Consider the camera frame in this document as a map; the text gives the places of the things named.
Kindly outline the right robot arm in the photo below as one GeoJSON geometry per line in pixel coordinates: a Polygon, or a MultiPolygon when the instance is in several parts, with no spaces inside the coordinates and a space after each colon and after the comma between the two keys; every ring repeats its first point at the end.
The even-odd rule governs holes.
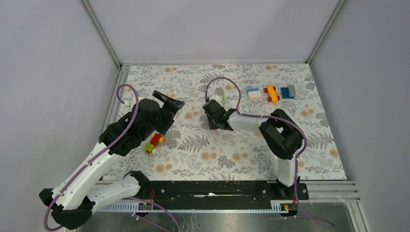
{"type": "Polygon", "coordinates": [[[303,131],[281,109],[270,115],[252,115],[225,110],[216,100],[206,99],[203,109],[212,130],[259,132],[271,152],[278,158],[278,195],[289,199],[296,193],[296,152],[306,148],[303,131]]]}

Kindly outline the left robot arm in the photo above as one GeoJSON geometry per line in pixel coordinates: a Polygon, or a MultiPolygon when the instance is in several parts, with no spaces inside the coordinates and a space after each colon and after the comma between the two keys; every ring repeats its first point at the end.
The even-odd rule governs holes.
{"type": "Polygon", "coordinates": [[[138,148],[153,132],[165,135],[183,101],[158,91],[155,99],[137,100],[131,111],[110,124],[91,153],[59,186],[43,189],[39,197],[60,228],[74,230],[85,224],[99,209],[121,199],[151,197],[150,180],[141,171],[130,171],[119,182],[92,190],[96,182],[131,150],[138,148]]]}

